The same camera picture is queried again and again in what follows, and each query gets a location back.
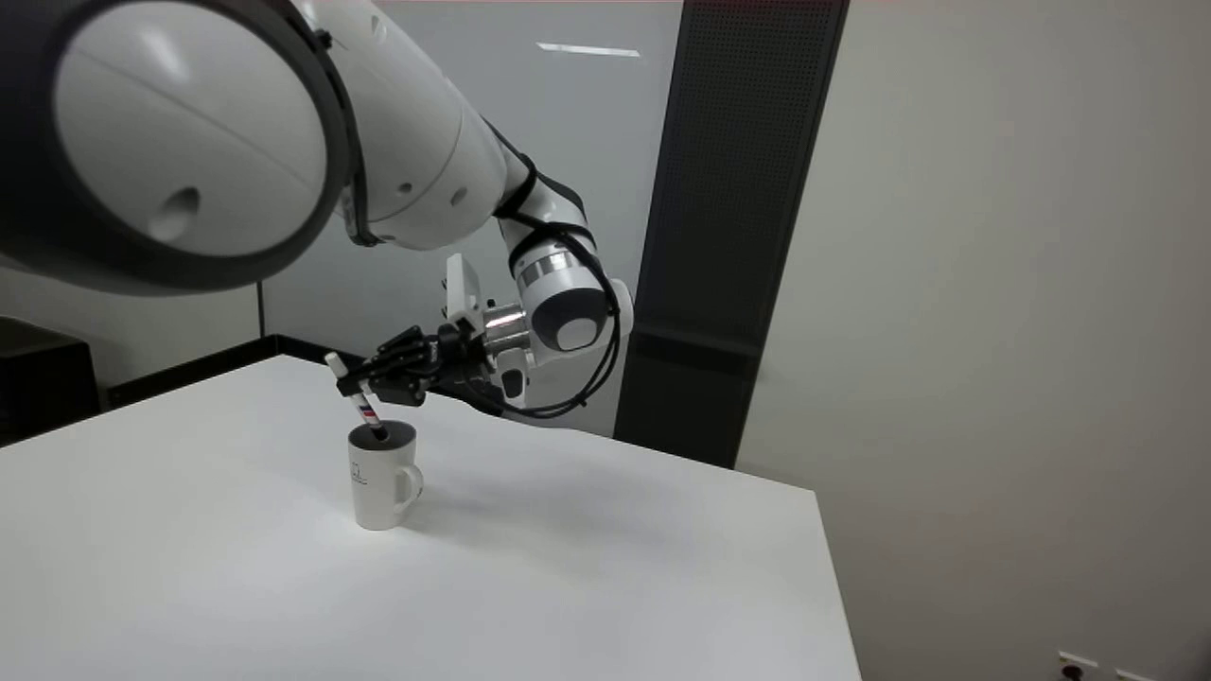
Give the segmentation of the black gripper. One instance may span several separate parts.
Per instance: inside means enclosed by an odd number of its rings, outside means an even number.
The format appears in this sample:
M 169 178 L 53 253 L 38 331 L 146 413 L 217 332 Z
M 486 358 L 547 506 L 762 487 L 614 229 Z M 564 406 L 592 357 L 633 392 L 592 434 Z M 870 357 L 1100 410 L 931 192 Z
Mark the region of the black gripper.
M 434 337 L 409 327 L 346 366 L 385 406 L 424 406 L 426 389 L 486 413 L 527 406 L 535 332 L 522 307 L 448 318 Z

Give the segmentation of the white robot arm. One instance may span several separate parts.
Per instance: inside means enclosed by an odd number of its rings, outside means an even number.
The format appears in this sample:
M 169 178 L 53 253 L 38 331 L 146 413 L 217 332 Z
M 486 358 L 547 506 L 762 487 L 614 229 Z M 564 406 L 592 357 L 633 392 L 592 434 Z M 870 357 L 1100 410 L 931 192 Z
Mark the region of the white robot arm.
M 448 273 L 440 331 L 334 366 L 357 401 L 459 389 L 531 416 L 527 377 L 614 375 L 629 298 L 583 196 L 513 148 L 377 0 L 0 0 L 0 253 L 126 294 L 269 280 L 341 224 L 444 250 L 481 229 L 517 298 Z

